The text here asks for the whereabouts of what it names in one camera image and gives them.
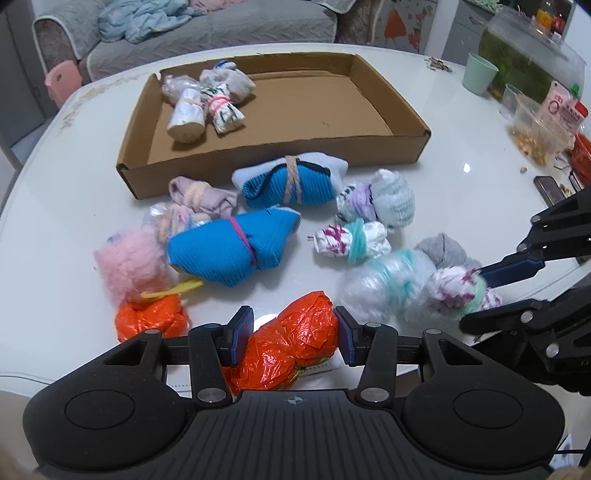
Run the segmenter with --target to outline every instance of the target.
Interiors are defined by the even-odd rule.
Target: orange plastic bag
[[[120,342],[150,328],[157,328],[167,338],[187,333],[189,317],[181,305],[180,295],[168,295],[148,305],[124,303],[115,316]]]
[[[333,355],[338,321],[324,292],[291,303],[248,339],[244,359],[225,371],[234,393],[288,388],[303,367]]]
[[[293,344],[298,367],[314,365],[335,352],[339,321],[323,291],[313,291],[290,303],[277,319]]]
[[[297,376],[293,345],[277,320],[261,326],[248,339],[244,359],[230,369],[232,390],[285,387]]]

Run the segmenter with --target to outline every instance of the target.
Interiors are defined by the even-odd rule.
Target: fish tank
[[[584,60],[567,44],[538,30],[531,18],[509,7],[503,7],[488,23],[478,53],[499,69],[489,87],[499,101],[506,84],[538,103],[544,101],[553,80],[574,88],[579,98],[583,93]]]

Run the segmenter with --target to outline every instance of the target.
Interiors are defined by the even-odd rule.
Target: cardboard box
[[[173,108],[150,76],[131,117],[117,171],[136,198],[168,192],[172,178],[228,183],[237,168],[287,154],[321,151],[349,167],[416,162],[431,131],[402,96],[363,58],[342,53],[237,57],[256,83],[239,109],[245,126],[218,136],[209,124],[195,144],[166,132]],[[160,75],[200,72],[218,60],[181,65]]]

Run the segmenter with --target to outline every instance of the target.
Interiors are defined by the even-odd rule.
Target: crosshair symbol
[[[299,395],[294,395],[292,397],[289,397],[286,401],[288,401],[289,403],[291,403],[292,405],[298,406],[300,403],[305,402],[305,400],[300,397]]]

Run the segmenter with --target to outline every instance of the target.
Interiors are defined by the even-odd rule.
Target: mint green cup
[[[499,73],[499,69],[491,62],[470,53],[462,85],[472,93],[482,95],[497,73]]]

